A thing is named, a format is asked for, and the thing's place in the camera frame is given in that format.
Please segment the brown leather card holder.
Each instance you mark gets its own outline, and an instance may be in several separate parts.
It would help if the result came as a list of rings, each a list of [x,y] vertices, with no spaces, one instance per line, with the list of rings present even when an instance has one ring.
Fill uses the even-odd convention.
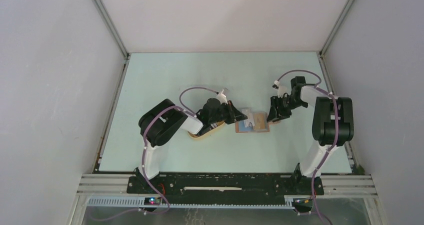
[[[280,121],[268,122],[268,114],[266,112],[254,112],[252,115],[254,125],[248,119],[239,121],[235,124],[236,133],[268,133],[271,125],[280,123]]]

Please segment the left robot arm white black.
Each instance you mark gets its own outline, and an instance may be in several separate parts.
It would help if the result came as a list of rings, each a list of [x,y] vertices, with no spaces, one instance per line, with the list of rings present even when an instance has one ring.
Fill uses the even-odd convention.
[[[156,176],[165,157],[163,146],[179,130],[184,130],[191,138],[200,139],[223,124],[234,124],[247,120],[248,116],[236,109],[230,100],[210,98],[194,115],[164,99],[144,114],[138,121],[144,142],[141,162],[138,166],[142,177],[138,186],[145,193],[153,193],[158,187]]]

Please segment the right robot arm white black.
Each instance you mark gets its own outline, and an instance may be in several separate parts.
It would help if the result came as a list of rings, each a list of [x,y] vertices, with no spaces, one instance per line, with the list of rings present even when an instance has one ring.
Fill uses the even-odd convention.
[[[319,177],[327,159],[339,147],[354,136],[353,101],[349,97],[335,96],[317,84],[307,83],[305,77],[296,76],[290,81],[291,91],[287,92],[279,81],[274,81],[277,94],[270,98],[267,122],[276,123],[290,118],[294,109],[314,109],[311,133],[313,144],[306,157],[297,165],[291,179],[291,189],[304,194],[311,187],[311,181]]]

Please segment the oval wooden tray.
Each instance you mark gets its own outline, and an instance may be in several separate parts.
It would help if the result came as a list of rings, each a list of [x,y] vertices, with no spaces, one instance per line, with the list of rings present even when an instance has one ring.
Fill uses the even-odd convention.
[[[192,134],[192,133],[188,132],[188,135],[193,140],[199,141],[199,140],[205,139],[208,136],[211,136],[213,133],[219,131],[221,128],[223,128],[225,126],[225,124],[226,123],[224,121],[214,123],[212,126],[208,127],[206,130],[204,130],[203,134]]]

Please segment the gold credit card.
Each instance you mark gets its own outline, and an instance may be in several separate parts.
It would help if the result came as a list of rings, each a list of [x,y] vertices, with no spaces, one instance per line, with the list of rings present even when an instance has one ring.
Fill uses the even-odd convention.
[[[263,112],[256,112],[253,114],[253,118],[254,118],[254,126],[253,126],[253,130],[255,132],[266,132],[268,131],[268,123],[267,123],[267,116],[266,113]]]

